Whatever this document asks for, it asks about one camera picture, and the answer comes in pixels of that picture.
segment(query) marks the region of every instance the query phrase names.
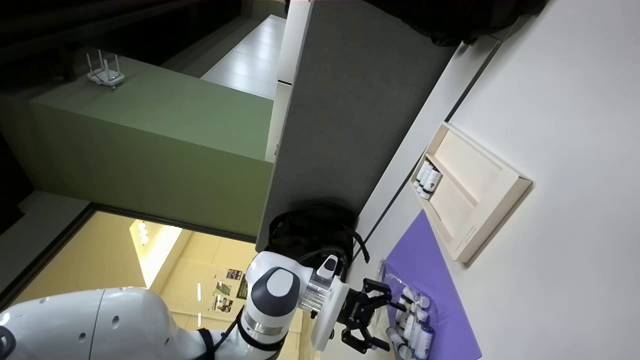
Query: white floor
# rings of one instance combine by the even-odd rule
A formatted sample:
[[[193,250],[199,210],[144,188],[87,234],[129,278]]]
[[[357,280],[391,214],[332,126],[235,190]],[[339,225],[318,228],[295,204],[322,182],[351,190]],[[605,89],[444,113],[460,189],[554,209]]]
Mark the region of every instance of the white floor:
[[[202,79],[273,100],[285,23],[270,15]]]

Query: green wall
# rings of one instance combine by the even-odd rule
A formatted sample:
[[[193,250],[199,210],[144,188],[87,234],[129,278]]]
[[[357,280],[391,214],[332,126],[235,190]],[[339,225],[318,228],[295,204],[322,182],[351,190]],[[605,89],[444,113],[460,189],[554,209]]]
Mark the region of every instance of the green wall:
[[[136,116],[118,111],[116,102],[109,109],[100,100],[113,96],[126,102],[124,94],[129,92],[125,86],[115,92],[101,90],[107,90],[107,95],[87,99],[99,110],[86,106],[78,112],[0,97],[0,130],[37,189],[256,235],[271,176],[270,163],[163,136],[158,130],[144,131],[117,124],[115,119],[88,116],[94,111],[112,111],[115,118],[120,114],[129,125],[134,122]],[[157,98],[157,94],[166,92],[158,90],[149,96]],[[154,107],[169,111],[151,99],[146,106],[150,107],[147,111],[140,106],[138,115],[162,115]],[[149,126],[146,122],[135,124]]]
[[[116,90],[80,77],[31,101],[264,160],[273,101],[128,58],[120,68]]]

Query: metal ring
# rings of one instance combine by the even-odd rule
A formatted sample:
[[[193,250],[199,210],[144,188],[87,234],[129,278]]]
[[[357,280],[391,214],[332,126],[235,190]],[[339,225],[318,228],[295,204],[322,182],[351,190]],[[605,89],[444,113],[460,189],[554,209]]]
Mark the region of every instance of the metal ring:
[[[253,330],[263,334],[263,335],[279,335],[282,333],[283,331],[283,327],[270,327],[270,326],[266,326],[264,324],[261,324],[257,321],[255,321],[251,315],[249,315],[248,311],[244,312],[244,320],[246,321],[246,324],[249,325]]]

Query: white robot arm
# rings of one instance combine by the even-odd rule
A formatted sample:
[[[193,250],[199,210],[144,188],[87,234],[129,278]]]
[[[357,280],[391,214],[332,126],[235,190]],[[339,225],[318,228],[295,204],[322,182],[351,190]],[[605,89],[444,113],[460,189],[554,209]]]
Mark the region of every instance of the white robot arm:
[[[141,288],[79,291],[23,302],[0,314],[0,360],[267,360],[276,359],[297,308],[317,315],[312,344],[324,350],[336,322],[341,339],[364,353],[389,350],[366,327],[376,308],[391,305],[385,284],[364,280],[362,291],[342,283],[330,256],[318,270],[271,252],[258,254],[246,272],[248,296],[227,331],[186,331],[166,304]],[[369,297],[371,291],[381,295]],[[364,340],[351,335],[360,330]]]

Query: black backpack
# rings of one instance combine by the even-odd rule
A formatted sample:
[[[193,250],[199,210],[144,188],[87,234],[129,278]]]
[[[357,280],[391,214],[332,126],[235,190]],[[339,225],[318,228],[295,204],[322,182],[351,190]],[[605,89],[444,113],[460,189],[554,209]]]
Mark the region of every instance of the black backpack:
[[[319,268],[327,256],[336,255],[336,274],[346,280],[353,261],[354,240],[369,262],[362,237],[354,230],[356,214],[332,202],[313,202],[278,215],[269,225],[265,250],[294,259],[303,266]]]
[[[366,0],[400,18],[437,46],[471,44],[512,26],[521,15],[537,15],[546,0]]]

